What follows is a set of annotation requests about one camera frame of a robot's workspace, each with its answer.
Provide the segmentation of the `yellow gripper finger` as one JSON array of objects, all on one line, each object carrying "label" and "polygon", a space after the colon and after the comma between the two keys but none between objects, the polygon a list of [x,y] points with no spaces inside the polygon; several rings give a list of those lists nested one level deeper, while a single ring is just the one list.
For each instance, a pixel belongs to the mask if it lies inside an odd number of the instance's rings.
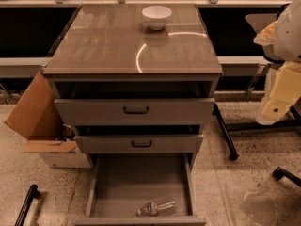
[{"label": "yellow gripper finger", "polygon": [[276,25],[277,21],[270,23],[259,34],[256,35],[253,41],[261,46],[272,45],[274,43]]},{"label": "yellow gripper finger", "polygon": [[301,63],[286,61],[277,71],[267,102],[261,110],[268,121],[279,121],[301,98]]}]

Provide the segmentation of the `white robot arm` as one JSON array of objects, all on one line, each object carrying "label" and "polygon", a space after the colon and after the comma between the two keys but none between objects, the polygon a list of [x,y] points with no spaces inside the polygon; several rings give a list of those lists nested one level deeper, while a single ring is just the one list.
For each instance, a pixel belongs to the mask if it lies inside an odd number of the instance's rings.
[{"label": "white robot arm", "polygon": [[279,121],[301,98],[301,0],[293,0],[276,21],[265,27],[254,39],[258,45],[271,45],[283,65],[268,79],[265,96],[256,116],[261,125]]}]

